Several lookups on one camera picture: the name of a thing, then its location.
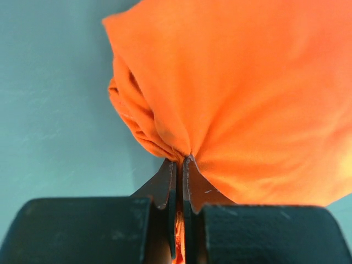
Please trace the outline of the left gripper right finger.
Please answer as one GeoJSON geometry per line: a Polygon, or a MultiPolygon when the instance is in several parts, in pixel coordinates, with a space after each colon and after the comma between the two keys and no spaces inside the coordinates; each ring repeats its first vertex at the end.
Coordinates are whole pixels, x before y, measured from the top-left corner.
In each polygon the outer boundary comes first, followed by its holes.
{"type": "Polygon", "coordinates": [[[318,206],[239,205],[183,162],[186,263],[351,263],[331,213],[318,206]]]}

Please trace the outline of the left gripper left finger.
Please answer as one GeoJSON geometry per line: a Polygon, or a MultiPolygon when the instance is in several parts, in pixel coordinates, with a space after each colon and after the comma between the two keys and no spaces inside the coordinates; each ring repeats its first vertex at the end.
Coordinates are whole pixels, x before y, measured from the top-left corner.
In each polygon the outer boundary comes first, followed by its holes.
{"type": "Polygon", "coordinates": [[[1,263],[171,263],[177,165],[165,160],[130,196],[25,203],[1,245],[1,263]]]}

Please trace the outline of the orange t shirt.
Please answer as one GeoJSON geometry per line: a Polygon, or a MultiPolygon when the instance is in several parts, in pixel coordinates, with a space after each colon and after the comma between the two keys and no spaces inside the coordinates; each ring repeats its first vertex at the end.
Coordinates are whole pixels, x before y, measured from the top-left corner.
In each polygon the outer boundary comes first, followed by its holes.
{"type": "Polygon", "coordinates": [[[102,24],[139,144],[236,204],[351,194],[351,1],[140,1],[102,24]]]}

